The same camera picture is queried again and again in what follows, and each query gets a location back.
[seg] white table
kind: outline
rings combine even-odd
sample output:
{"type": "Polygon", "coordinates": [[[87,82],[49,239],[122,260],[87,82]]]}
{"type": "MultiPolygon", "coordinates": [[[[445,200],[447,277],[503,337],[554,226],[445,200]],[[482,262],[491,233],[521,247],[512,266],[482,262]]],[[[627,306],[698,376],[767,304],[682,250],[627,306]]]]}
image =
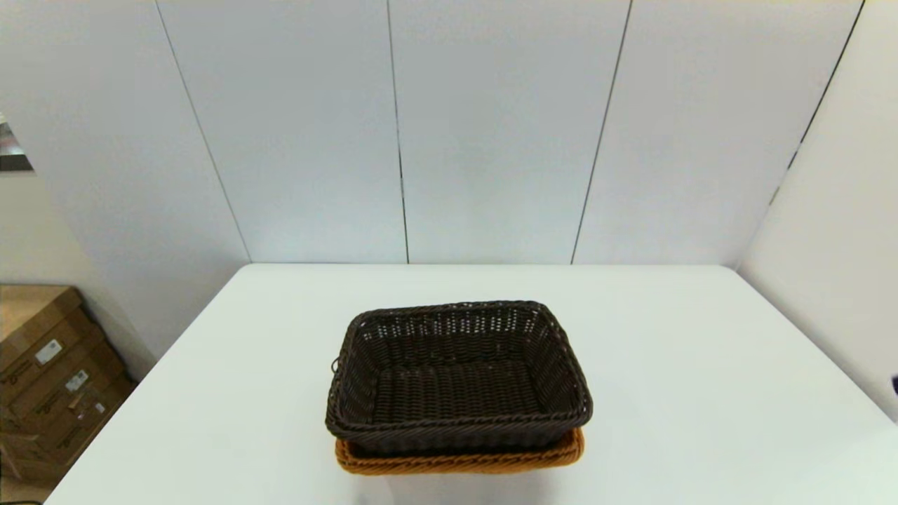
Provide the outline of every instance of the white table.
{"type": "Polygon", "coordinates": [[[265,265],[241,270],[48,505],[898,503],[898,427],[719,267],[265,265]],[[535,299],[595,414],[575,465],[346,474],[330,363],[365,310],[535,299]]]}

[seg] woven basket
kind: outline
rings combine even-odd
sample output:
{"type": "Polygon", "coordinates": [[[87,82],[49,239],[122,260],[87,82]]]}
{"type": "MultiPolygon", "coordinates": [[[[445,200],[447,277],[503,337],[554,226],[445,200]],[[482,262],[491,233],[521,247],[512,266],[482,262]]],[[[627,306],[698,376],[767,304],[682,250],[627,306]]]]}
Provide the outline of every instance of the woven basket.
{"type": "Polygon", "coordinates": [[[516,474],[570,465],[580,459],[584,447],[583,432],[576,428],[551,447],[519,453],[367,457],[358,446],[340,439],[336,452],[339,465],[351,474],[516,474]]]}
{"type": "Polygon", "coordinates": [[[536,302],[366,312],[337,365],[328,430],[384,456],[547,447],[593,413],[567,335],[536,302]]]}

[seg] basket rim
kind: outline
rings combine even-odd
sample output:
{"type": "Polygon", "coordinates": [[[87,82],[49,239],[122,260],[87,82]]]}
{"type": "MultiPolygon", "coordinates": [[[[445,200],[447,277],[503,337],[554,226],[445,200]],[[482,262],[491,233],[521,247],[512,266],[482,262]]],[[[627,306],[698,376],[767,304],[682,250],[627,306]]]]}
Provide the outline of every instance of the basket rim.
{"type": "Polygon", "coordinates": [[[457,302],[451,304],[441,304],[434,306],[412,306],[412,307],[397,307],[397,308],[382,308],[375,309],[363,312],[362,314],[357,315],[352,322],[349,324],[347,328],[346,338],[343,341],[343,345],[340,348],[339,357],[337,358],[338,367],[334,372],[333,381],[330,385],[330,391],[328,394],[328,410],[326,423],[329,428],[337,429],[343,431],[345,433],[355,432],[355,433],[370,433],[377,431],[403,431],[403,430],[414,430],[419,428],[439,428],[439,427],[448,427],[448,426],[477,426],[477,425],[486,425],[486,424],[502,424],[509,425],[515,424],[519,426],[525,426],[527,424],[542,424],[545,421],[575,421],[575,424],[571,425],[571,428],[576,426],[582,426],[586,424],[589,419],[592,417],[593,413],[593,402],[592,397],[589,394],[589,390],[586,386],[585,376],[583,374],[583,370],[580,367],[580,364],[577,362],[577,358],[574,355],[574,351],[570,346],[570,341],[568,340],[568,334],[564,331],[564,329],[559,324],[558,320],[555,318],[555,315],[551,312],[551,310],[544,304],[541,304],[532,300],[496,300],[496,301],[478,301],[478,302],[457,302]],[[348,355],[348,349],[352,346],[353,340],[356,335],[358,335],[358,330],[365,325],[365,321],[372,317],[380,317],[380,316],[402,316],[402,315],[412,315],[420,313],[422,310],[427,310],[431,313],[443,313],[443,312],[452,312],[455,310],[468,310],[472,308],[491,308],[494,306],[512,306],[518,308],[530,308],[537,310],[541,313],[543,317],[546,317],[549,320],[549,324],[554,328],[555,332],[558,334],[558,339],[561,347],[566,349],[565,352],[565,362],[568,365],[569,370],[573,374],[575,381],[578,385],[577,387],[577,407],[562,411],[562,412],[548,412],[548,413],[535,413],[535,414],[502,414],[496,416],[484,416],[484,417],[458,417],[458,418],[443,418],[443,419],[424,419],[424,420],[415,420],[415,421],[401,421],[401,422],[386,422],[386,423],[378,423],[378,424],[368,424],[368,423],[358,423],[358,422],[349,422],[343,419],[342,412],[340,412],[339,408],[339,398],[340,398],[340,369],[342,368],[341,364],[345,361],[348,355]]]}

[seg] stacked cardboard boxes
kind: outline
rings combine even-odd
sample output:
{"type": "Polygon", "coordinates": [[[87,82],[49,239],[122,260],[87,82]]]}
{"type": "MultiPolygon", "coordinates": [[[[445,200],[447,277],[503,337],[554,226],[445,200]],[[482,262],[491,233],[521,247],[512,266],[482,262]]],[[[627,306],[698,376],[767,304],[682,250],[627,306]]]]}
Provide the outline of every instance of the stacked cardboard boxes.
{"type": "Polygon", "coordinates": [[[56,482],[134,388],[74,288],[0,286],[0,465],[56,482]]]}

